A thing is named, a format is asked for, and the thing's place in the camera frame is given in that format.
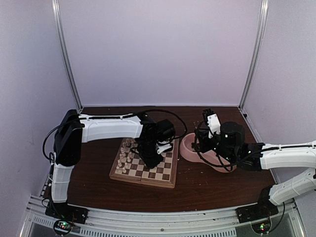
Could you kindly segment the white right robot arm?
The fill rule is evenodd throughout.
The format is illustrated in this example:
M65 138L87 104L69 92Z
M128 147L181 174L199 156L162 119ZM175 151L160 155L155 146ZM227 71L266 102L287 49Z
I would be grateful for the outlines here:
M238 167L247 171L275 168L302 168L304 171L282 183L264 188L253 207L253 214L265 217L272 205L311 191L316 187L316 143L275 145L246 143L244 128L235 122L226 122L219 131L210 127L195 129L194 149L199 158L213 167L230 170Z

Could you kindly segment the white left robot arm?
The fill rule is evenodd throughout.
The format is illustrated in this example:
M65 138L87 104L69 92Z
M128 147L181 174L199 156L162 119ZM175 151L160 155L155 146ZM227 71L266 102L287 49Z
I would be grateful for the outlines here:
M60 219L71 215L68 201L70 179L82 157L83 147L125 139L135 147L124 153L136 154L147 168L163 161L162 153L173 148L175 127L169 119L155 121L147 111L125 115L88 115L68 111L54 135L51 210Z

